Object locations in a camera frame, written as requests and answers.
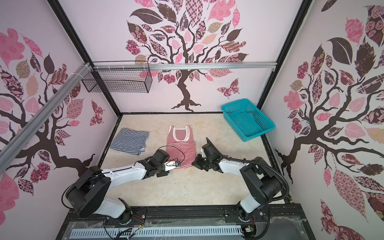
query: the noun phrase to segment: wall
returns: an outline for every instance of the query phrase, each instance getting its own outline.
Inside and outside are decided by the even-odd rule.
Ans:
[[[276,61],[301,0],[120,0],[114,4],[70,0],[61,4],[93,61],[167,64]],[[269,75],[270,69],[265,68],[152,71],[149,94],[112,96],[122,112],[220,111],[223,104],[241,98],[257,104]]]
[[[2,2],[0,148],[82,62],[45,0]],[[101,93],[71,91],[0,174],[1,239],[56,237],[68,212],[61,194],[97,163],[115,122]]]
[[[315,1],[263,107],[318,240],[382,238],[383,18],[382,1]]]

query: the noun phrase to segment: folded clothing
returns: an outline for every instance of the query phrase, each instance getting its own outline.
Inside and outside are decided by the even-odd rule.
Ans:
[[[120,152],[140,155],[145,150],[149,132],[122,128],[109,146]]]

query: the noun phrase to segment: red striped tank top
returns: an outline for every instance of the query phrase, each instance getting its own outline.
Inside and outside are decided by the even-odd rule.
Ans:
[[[175,128],[169,126],[167,145],[175,146],[185,154],[184,155],[174,147],[167,147],[167,153],[169,154],[169,160],[182,161],[181,167],[186,168],[192,166],[193,161],[196,158],[196,144],[193,139],[192,126],[187,125],[185,128]]]

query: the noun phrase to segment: butterfly decal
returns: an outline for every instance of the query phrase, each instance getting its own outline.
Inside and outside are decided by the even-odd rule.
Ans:
[[[229,96],[232,95],[232,93],[238,93],[239,88],[237,85],[239,85],[239,79],[235,79],[229,88],[218,88],[217,90],[221,93],[224,93],[224,96],[226,96],[229,99]]]
[[[92,108],[95,112],[95,115],[93,115],[91,122],[89,123],[90,126],[97,124],[100,124],[103,122],[103,118],[101,115],[103,114],[103,110],[101,107],[97,106],[97,104],[92,100]]]

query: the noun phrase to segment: black wire basket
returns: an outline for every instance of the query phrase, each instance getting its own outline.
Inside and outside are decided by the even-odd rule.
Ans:
[[[111,93],[149,93],[152,76],[149,71],[148,61],[129,62],[135,62],[137,66],[134,68],[129,66],[124,67],[124,65],[95,66],[93,70],[82,79],[84,86],[90,93],[103,91]]]

